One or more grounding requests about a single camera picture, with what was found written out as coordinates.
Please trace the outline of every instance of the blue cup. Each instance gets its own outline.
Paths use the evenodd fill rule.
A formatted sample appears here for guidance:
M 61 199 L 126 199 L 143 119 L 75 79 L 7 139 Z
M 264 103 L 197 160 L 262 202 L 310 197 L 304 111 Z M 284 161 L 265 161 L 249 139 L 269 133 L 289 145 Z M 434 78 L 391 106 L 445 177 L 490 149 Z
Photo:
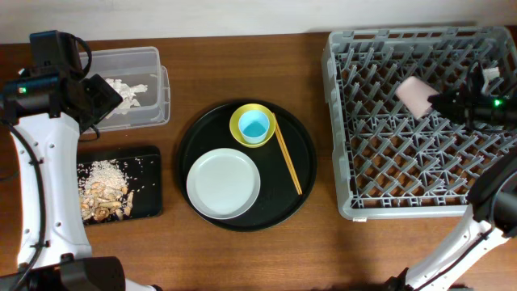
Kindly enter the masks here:
M 244 140 L 252 145 L 262 142 L 269 130 L 269 118 L 260 110 L 250 110 L 239 118 L 239 131 Z

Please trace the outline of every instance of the brown wood surface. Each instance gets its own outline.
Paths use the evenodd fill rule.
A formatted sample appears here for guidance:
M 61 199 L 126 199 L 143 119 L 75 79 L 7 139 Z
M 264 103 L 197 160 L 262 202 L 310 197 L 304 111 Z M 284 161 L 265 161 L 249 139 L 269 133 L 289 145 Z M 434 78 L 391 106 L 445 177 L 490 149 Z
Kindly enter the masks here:
M 163 215 L 86 233 L 94 256 L 114 255 L 127 277 L 164 290 L 308 290 L 382 283 L 426 257 L 459 218 L 353 223 L 336 206 L 332 133 L 320 57 L 328 34 L 114 40 L 93 50 L 155 46 L 169 70 L 169 124 L 104 133 L 79 152 L 156 145 L 162 152 Z M 0 80 L 31 64 L 28 44 L 0 46 Z M 301 210 L 269 230 L 236 233 L 201 219 L 174 179 L 175 152 L 188 127 L 216 104 L 256 98 L 288 109 L 308 129 L 317 179 Z M 14 145 L 0 129 L 0 173 L 17 167 Z M 19 180 L 0 183 L 0 274 L 15 272 L 21 234 Z M 458 283 L 476 290 L 517 285 L 517 243 L 491 251 Z

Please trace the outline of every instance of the dish rack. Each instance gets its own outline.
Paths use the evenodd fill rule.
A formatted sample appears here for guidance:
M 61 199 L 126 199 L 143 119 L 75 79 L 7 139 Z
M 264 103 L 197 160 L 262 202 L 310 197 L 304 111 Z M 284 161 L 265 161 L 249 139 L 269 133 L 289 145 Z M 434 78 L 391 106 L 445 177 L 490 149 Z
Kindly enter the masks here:
M 394 92 L 409 76 L 438 92 L 464 84 L 468 67 L 501 73 L 491 95 L 517 81 L 504 27 L 430 27 L 333 32 L 322 56 L 334 177 L 341 215 L 460 216 L 479 175 L 515 145 L 508 133 L 470 133 L 437 112 L 417 120 Z M 481 129 L 497 129 L 477 124 Z

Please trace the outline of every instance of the yellow chopstick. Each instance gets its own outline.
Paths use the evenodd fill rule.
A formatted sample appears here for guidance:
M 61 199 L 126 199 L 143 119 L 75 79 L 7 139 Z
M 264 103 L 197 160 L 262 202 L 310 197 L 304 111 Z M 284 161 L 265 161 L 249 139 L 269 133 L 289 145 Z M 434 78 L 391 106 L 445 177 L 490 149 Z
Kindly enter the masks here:
M 282 154 L 284 155 L 285 163 L 288 166 L 289 174 L 291 174 L 292 182 L 294 183 L 294 186 L 296 188 L 296 192 L 298 195 L 301 195 L 301 186 L 300 182 L 298 181 L 298 176 L 296 175 L 296 171 L 294 170 L 294 166 L 292 165 L 291 156 L 288 152 L 288 147 L 285 145 L 284 136 L 282 136 L 282 131 L 280 130 L 280 125 L 278 124 L 278 120 L 275 116 L 275 122 L 276 122 L 276 138 L 278 139 L 278 143 L 280 144 L 280 149 L 282 150 Z

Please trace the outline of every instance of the yellow saucer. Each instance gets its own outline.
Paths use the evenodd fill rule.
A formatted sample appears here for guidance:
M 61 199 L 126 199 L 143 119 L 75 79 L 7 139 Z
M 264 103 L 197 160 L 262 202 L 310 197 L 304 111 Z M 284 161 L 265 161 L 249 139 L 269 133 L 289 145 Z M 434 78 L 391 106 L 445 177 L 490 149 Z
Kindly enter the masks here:
M 267 119 L 269 119 L 269 129 L 267 130 L 266 138 L 262 142 L 259 142 L 258 144 L 254 145 L 247 143 L 247 141 L 244 140 L 244 137 L 242 137 L 242 134 L 239 131 L 239 119 L 241 118 L 242 114 L 250 110 L 259 110 L 267 116 Z M 229 131 L 232 133 L 233 138 L 235 138 L 235 140 L 238 141 L 241 145 L 249 148 L 258 148 L 260 146 L 263 146 L 275 134 L 275 129 L 275 116 L 269 109 L 267 109 L 267 107 L 260 104 L 250 103 L 242 105 L 233 113 L 232 117 L 229 119 Z

